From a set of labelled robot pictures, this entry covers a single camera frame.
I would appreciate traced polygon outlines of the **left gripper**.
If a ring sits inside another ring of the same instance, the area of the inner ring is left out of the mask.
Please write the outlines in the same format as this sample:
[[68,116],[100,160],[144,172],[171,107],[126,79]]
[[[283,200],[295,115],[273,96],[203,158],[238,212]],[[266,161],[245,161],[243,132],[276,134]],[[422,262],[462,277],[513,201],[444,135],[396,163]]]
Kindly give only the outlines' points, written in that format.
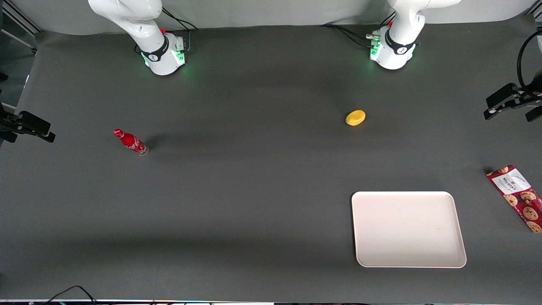
[[508,83],[498,89],[496,92],[486,98],[487,110],[484,111],[484,119],[490,120],[497,114],[507,111],[524,108],[527,106],[533,106],[526,114],[527,122],[531,123],[541,118],[541,83],[533,81],[535,89],[531,89],[530,85],[526,85],[524,81],[520,80],[520,89],[523,93],[520,94],[519,102],[517,101],[519,93],[517,92],[517,85],[514,83]]

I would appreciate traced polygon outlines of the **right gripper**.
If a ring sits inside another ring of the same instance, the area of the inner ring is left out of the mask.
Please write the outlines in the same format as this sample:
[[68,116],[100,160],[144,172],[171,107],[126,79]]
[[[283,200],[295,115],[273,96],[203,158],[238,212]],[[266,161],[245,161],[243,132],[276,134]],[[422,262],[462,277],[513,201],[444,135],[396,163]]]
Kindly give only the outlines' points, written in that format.
[[8,111],[0,112],[0,137],[2,141],[15,143],[18,133],[31,135],[48,143],[53,143],[56,135],[49,131],[50,127],[51,124],[46,120],[27,111],[21,111],[19,114]]

